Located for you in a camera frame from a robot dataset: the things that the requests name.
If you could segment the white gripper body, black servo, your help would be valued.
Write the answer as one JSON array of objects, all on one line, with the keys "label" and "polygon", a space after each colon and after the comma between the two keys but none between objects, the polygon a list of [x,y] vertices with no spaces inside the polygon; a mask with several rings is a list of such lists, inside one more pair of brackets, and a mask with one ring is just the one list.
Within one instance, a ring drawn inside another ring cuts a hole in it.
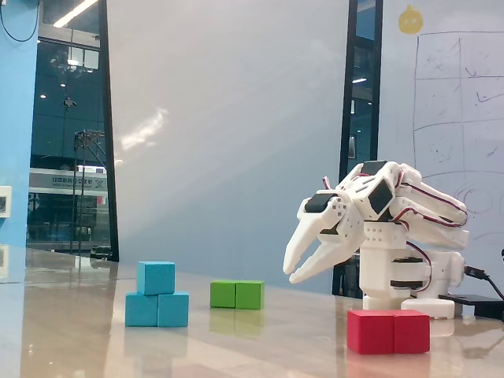
[{"label": "white gripper body, black servo", "polygon": [[344,191],[320,190],[305,204],[319,249],[355,251],[364,240],[363,218]]}]

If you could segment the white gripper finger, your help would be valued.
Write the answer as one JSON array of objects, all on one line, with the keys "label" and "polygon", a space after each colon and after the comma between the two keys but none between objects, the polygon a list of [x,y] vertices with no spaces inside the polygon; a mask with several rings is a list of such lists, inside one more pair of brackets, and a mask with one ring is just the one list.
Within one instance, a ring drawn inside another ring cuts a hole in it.
[{"label": "white gripper finger", "polygon": [[283,260],[283,273],[292,274],[296,269],[302,255],[307,251],[309,246],[317,239],[314,228],[310,226],[310,216],[305,213],[305,199],[298,210],[298,226],[296,227],[291,239],[287,243],[287,247]]},{"label": "white gripper finger", "polygon": [[320,246],[290,275],[291,283],[308,280],[334,265],[345,262],[354,253],[354,249],[340,235],[320,235],[319,240]]}]

